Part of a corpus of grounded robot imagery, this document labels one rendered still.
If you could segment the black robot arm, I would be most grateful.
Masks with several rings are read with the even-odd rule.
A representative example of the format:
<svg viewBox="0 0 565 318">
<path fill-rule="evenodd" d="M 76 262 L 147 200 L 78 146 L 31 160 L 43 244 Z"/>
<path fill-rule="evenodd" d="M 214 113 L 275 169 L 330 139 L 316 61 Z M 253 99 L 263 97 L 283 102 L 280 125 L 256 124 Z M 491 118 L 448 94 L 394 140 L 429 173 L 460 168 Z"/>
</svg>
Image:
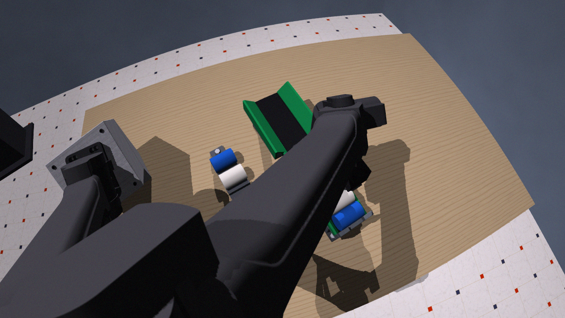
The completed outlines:
<svg viewBox="0 0 565 318">
<path fill-rule="evenodd" d="M 343 191 L 372 172 L 367 129 L 385 124 L 376 96 L 327 97 L 311 131 L 206 222 L 167 202 L 121 215 L 102 143 L 70 154 L 62 201 L 0 282 L 0 318 L 283 318 Z"/>
</svg>

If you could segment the blue cylinder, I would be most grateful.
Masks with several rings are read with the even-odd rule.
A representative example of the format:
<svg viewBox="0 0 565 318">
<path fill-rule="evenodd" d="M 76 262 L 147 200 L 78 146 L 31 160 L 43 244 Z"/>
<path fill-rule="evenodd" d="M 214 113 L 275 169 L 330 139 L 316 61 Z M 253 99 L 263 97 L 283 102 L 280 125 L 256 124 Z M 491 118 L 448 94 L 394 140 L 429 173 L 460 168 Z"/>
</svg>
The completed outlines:
<svg viewBox="0 0 565 318">
<path fill-rule="evenodd" d="M 354 201 L 331 217 L 337 229 L 342 231 L 348 226 L 352 225 L 352 223 L 362 218 L 364 215 L 365 211 L 361 204 L 357 201 Z"/>
<path fill-rule="evenodd" d="M 209 160 L 213 165 L 216 173 L 237 162 L 237 158 L 235 157 L 235 154 L 231 148 L 214 156 L 213 158 L 210 158 Z"/>
</svg>

